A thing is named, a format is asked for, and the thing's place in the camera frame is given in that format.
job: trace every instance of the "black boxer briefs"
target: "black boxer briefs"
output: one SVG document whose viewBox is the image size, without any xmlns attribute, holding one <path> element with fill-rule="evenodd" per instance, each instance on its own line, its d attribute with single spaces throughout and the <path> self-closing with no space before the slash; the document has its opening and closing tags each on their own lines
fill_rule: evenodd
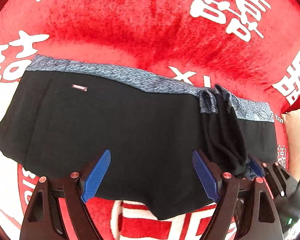
<svg viewBox="0 0 300 240">
<path fill-rule="evenodd" d="M 142 202 L 159 219 L 212 202 L 192 166 L 202 149 L 243 176 L 247 154 L 276 159 L 269 105 L 128 67 L 37 55 L 0 122 L 0 150 L 38 176 L 80 171 L 101 148 L 111 164 L 96 193 Z"/>
</svg>

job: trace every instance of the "beige cushion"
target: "beige cushion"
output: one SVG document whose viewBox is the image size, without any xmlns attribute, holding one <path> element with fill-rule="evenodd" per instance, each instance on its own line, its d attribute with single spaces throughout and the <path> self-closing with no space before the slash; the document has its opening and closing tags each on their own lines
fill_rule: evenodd
<svg viewBox="0 0 300 240">
<path fill-rule="evenodd" d="M 289 172 L 300 180 L 300 109 L 282 114 L 289 147 Z"/>
</svg>

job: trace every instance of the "blue gripper pad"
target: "blue gripper pad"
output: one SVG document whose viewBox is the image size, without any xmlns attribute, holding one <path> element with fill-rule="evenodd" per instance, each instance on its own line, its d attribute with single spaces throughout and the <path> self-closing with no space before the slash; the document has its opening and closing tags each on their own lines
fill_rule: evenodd
<svg viewBox="0 0 300 240">
<path fill-rule="evenodd" d="M 220 196 L 218 194 L 216 180 L 197 151 L 192 153 L 192 164 L 208 198 L 218 203 Z"/>
<path fill-rule="evenodd" d="M 255 172 L 257 176 L 264 177 L 263 168 L 260 167 L 250 155 L 248 155 L 248 157 L 250 159 L 250 168 Z"/>
<path fill-rule="evenodd" d="M 98 163 L 94 166 L 91 173 L 83 183 L 81 199 L 86 203 L 89 199 L 93 198 L 96 194 L 101 181 L 106 174 L 111 162 L 111 153 L 109 150 L 105 150 L 100 157 Z"/>
</svg>

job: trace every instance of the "gray waistband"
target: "gray waistband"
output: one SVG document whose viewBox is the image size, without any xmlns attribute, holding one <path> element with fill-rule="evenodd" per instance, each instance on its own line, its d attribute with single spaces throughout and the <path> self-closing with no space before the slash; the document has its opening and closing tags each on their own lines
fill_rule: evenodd
<svg viewBox="0 0 300 240">
<path fill-rule="evenodd" d="M 121 82 L 144 92 L 191 94 L 199 99 L 201 113 L 218 112 L 215 95 L 219 94 L 229 102 L 229 108 L 231 106 L 234 108 L 237 118 L 274 122 L 268 103 L 238 98 L 220 85 L 215 85 L 214 88 L 195 87 L 182 81 L 159 76 L 137 68 L 55 59 L 42 55 L 35 55 L 26 70 L 89 74 Z"/>
</svg>

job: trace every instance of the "red plush blanket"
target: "red plush blanket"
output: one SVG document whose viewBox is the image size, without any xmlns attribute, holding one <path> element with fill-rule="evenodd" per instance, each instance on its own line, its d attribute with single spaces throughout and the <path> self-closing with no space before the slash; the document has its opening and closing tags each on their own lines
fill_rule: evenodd
<svg viewBox="0 0 300 240">
<path fill-rule="evenodd" d="M 288 167 L 280 116 L 300 108 L 295 0 L 9 0 L 0 13 L 0 82 L 18 81 L 37 52 L 136 67 L 195 86 L 219 83 L 267 101 L 277 158 Z M 24 211 L 37 178 L 21 169 Z M 199 239 L 213 212 L 210 206 L 157 221 L 141 203 L 94 198 L 87 206 L 105 239 Z"/>
</svg>

